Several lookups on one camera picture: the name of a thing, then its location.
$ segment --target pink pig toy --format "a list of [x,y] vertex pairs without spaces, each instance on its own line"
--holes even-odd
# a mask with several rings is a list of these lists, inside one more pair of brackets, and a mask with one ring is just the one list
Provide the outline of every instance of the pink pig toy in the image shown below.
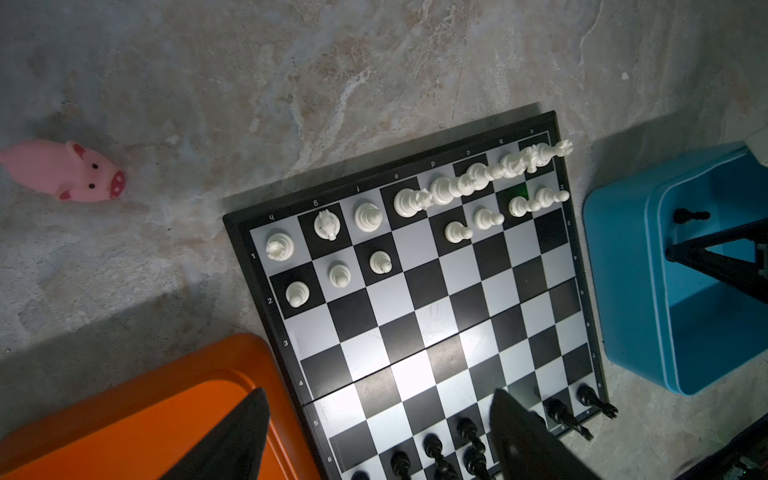
[[104,155],[74,141],[23,141],[0,151],[0,164],[21,185],[59,200],[110,200],[125,189],[122,170]]

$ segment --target chessboard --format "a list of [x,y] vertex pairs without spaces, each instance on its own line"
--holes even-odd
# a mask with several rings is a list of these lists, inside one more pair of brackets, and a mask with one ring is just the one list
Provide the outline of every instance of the chessboard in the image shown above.
[[[403,189],[429,189],[473,164],[492,166],[560,140],[549,112],[224,217],[327,478],[349,480],[362,471],[395,480],[391,458],[405,452],[412,477],[431,480],[435,463],[422,447],[431,433],[455,470],[472,478],[462,461],[468,443],[456,427],[471,419],[487,445],[499,388],[545,419],[553,435],[568,429],[546,415],[550,399],[580,422],[599,411],[578,401],[579,386],[607,401],[571,202],[521,217],[508,206],[543,187],[569,190],[563,157],[411,217],[394,207]],[[356,223],[362,204],[382,213],[374,231]],[[483,208],[503,222],[477,228]],[[338,219],[333,240],[316,230],[325,210]],[[446,239],[455,221],[472,229],[471,238]],[[293,242],[287,260],[266,251],[276,233]],[[375,273],[369,261],[380,251],[391,260],[385,273]],[[329,278],[340,264],[348,269],[342,288]],[[301,304],[286,296],[295,282],[309,293]],[[493,445],[485,456],[488,470],[497,472]]]

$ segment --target blue container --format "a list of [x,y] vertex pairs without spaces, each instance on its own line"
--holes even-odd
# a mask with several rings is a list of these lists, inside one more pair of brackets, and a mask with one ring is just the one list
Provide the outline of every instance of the blue container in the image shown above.
[[[712,217],[676,225],[677,208]],[[584,226],[607,357],[693,395],[768,349],[768,305],[664,257],[672,244],[765,217],[768,168],[742,142],[592,192]],[[748,240],[711,250],[755,260]]]

